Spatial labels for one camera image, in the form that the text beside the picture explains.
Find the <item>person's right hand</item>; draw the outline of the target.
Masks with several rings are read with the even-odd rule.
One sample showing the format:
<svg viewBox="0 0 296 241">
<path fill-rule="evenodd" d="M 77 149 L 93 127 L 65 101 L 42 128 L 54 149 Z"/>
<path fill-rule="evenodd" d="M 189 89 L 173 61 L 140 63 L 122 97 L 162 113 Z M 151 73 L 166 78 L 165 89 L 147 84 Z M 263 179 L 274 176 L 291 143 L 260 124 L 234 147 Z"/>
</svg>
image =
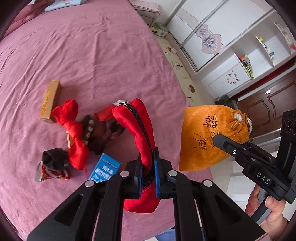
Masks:
<svg viewBox="0 0 296 241">
<path fill-rule="evenodd" d="M 259 207 L 259 195 L 260 187 L 255 185 L 252 193 L 249 196 L 245 212 L 248 215 L 252 215 Z M 285 209 L 285 200 L 278 201 L 272 196 L 268 196 L 265 200 L 265 206 L 271 210 L 271 213 L 261 223 L 260 227 L 269 234 L 271 240 L 276 240 L 284 231 L 288 224 L 288 220 L 283 217 L 283 211 Z"/>
</svg>

